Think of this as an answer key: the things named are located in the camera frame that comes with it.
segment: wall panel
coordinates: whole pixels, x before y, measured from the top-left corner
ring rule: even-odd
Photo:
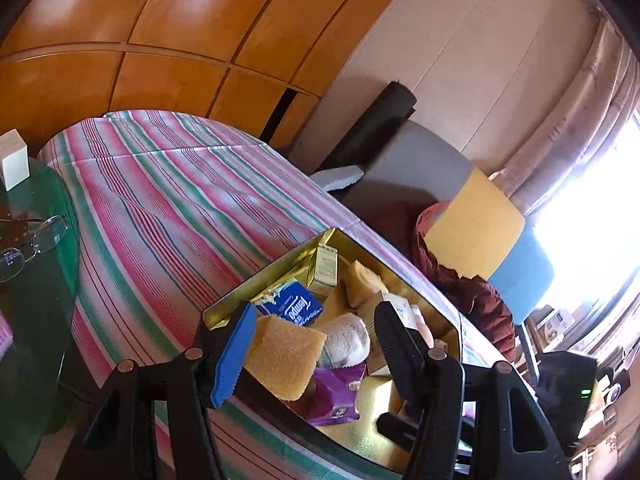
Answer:
[[[31,152],[108,111],[122,54],[73,52],[0,65],[0,132],[16,128]]]
[[[271,1],[236,63],[288,81],[344,1]]]
[[[32,0],[0,46],[0,56],[36,46],[126,41],[143,0]]]
[[[225,71],[222,65],[129,52],[110,109],[156,108],[204,116]]]
[[[260,137],[286,87],[257,74],[231,69],[209,117]]]
[[[133,43],[230,60],[267,0],[149,0]]]
[[[309,115],[318,105],[318,101],[319,99],[315,96],[297,94],[271,137],[269,145],[274,148],[289,146],[296,133],[304,126]]]
[[[348,0],[306,56],[292,83],[316,95],[324,94],[389,3],[391,0]]]
[[[322,96],[289,160],[315,171],[399,81],[418,98],[412,120],[484,172],[499,169],[575,76],[595,35],[595,3],[393,0]]]

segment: bottle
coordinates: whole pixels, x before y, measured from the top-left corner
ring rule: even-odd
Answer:
[[[433,348],[433,334],[431,333],[431,330],[429,330],[427,324],[424,322],[424,317],[420,312],[420,307],[417,305],[412,305],[411,314],[414,316],[415,327],[418,329],[418,332],[420,332],[422,339],[424,339],[424,342],[427,343],[427,346],[429,348]]]

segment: eyeglasses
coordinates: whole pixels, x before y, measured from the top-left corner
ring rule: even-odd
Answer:
[[[0,252],[0,283],[15,278],[24,269],[25,264],[55,247],[65,235],[69,224],[62,216],[52,216],[48,220],[18,220],[7,222],[34,222],[42,224],[18,248],[9,248]]]

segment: window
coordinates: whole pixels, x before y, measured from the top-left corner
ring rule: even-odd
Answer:
[[[640,117],[558,193],[535,227],[556,276],[540,306],[575,312],[612,298],[640,264]]]

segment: green glass tabletop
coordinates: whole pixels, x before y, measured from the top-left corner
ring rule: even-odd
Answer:
[[[31,176],[9,192],[0,186],[0,218],[65,215],[69,228],[55,248],[0,283],[0,313],[14,334],[0,360],[0,446],[21,471],[54,411],[60,368],[71,343],[79,261],[78,218],[65,183],[36,160],[29,160],[29,168]],[[0,222],[0,248],[20,244],[26,228]]]

